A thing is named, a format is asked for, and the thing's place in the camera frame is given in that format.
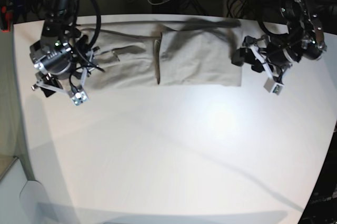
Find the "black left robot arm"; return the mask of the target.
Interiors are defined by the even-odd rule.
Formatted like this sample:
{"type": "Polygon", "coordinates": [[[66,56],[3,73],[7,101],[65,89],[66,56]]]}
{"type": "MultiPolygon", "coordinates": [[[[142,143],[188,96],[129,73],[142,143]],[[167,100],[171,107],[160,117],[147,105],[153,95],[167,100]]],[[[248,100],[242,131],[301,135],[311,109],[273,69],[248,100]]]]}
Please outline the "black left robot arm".
{"type": "Polygon", "coordinates": [[[231,56],[236,66],[251,65],[255,72],[265,72],[271,80],[283,83],[283,77],[293,63],[302,58],[318,60],[326,50],[324,31],[314,0],[275,0],[286,21],[286,33],[270,31],[262,21],[266,4],[254,0],[254,15],[263,35],[246,36],[239,49],[231,56]]]}

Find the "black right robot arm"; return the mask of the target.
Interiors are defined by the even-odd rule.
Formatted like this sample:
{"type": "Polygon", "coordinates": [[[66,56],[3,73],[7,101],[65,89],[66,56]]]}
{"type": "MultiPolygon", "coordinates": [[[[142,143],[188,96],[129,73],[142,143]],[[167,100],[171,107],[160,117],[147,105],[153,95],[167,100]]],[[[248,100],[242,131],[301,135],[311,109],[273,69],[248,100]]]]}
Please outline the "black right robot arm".
{"type": "Polygon", "coordinates": [[[32,90],[40,89],[48,98],[67,95],[75,105],[87,101],[85,80],[92,70],[103,69],[94,61],[94,44],[101,31],[102,16],[96,0],[89,0],[96,23],[91,38],[77,26],[80,0],[50,0],[40,39],[29,48],[37,70],[32,90]]]}

